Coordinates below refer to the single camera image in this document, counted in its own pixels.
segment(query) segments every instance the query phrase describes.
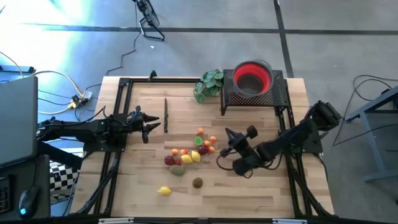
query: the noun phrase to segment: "lime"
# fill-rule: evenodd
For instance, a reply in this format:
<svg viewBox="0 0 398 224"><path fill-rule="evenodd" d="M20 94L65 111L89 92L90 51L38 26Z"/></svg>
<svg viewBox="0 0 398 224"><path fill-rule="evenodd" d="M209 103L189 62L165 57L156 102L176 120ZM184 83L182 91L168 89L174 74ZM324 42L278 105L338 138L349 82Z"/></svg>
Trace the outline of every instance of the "lime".
<svg viewBox="0 0 398 224"><path fill-rule="evenodd" d="M201 145L203 144L203 138L201 138L200 136L196 136L196 137L193 139L193 143L194 143L196 146L201 146Z"/></svg>

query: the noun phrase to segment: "desk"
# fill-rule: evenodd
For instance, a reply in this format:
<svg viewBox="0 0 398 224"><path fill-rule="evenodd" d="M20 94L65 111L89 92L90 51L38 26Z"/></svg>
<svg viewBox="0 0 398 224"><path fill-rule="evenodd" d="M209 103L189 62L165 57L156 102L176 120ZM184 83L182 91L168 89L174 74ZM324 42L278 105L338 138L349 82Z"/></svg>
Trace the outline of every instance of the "desk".
<svg viewBox="0 0 398 224"><path fill-rule="evenodd" d="M120 77L104 77L96 111L106 106L106 114L113 112ZM298 123L308 110L308 99L303 79L287 79L294 118ZM253 145L277 137L279 122L274 109L231 107L220 115L220 98L206 98L202 105L193 97L192 83L135 83L130 110L140 105L143 112L164 120L164 98L169 104L169 132L163 125L149 134L149 144L142 143L141 134L130 134L122 153L111 212L112 217L213 217L213 218L269 218L294 217L287 169L284 160L277 170L256 169L250 179L237 176L233 171L220 169L215 159L227 146L225 127L245 132L253 124L258 137ZM124 108L121 102L120 113ZM203 127L204 137L216 136L216 153L202 162L186 165L185 175L173 176L164 164L171 149L195 149L193 138ZM81 167L72 212L83 206L100 179L104 153L95 152ZM303 155L307 184L324 208L333 213L325 172L313 155ZM231 161L222 160L231 166ZM192 180L203 179L203 187L194 189ZM162 197L156 191L169 186L172 194ZM108 188L104 191L105 207ZM300 208L304 211L301 191Z"/></svg>

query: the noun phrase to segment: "checkerboard pattern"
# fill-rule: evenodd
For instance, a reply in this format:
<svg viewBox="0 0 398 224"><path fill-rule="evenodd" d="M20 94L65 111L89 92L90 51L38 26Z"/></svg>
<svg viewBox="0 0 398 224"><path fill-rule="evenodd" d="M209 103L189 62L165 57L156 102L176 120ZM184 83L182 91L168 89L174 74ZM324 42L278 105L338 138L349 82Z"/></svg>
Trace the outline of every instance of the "checkerboard pattern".
<svg viewBox="0 0 398 224"><path fill-rule="evenodd" d="M50 191L71 189L73 181L79 174L78 169L74 169L57 162L50 163ZM52 195L56 200L69 197L69 194Z"/></svg>

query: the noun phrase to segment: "keyboard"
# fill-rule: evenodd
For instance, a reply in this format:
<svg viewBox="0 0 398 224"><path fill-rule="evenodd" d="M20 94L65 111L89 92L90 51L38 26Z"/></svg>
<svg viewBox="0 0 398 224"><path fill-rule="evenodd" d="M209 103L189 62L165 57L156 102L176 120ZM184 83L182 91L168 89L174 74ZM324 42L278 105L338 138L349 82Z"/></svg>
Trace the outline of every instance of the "keyboard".
<svg viewBox="0 0 398 224"><path fill-rule="evenodd" d="M9 176L0 177L0 214L10 212L10 178Z"/></svg>

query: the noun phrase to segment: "computer mouse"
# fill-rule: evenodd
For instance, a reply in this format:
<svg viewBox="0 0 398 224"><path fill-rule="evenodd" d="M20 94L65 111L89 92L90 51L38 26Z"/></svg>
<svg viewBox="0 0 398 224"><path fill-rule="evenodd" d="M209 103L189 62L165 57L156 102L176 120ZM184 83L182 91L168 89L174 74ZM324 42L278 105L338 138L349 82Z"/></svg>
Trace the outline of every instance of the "computer mouse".
<svg viewBox="0 0 398 224"><path fill-rule="evenodd" d="M39 188L36 186L30 186L21 193L18 209L22 219L32 218L36 213L38 194Z"/></svg>

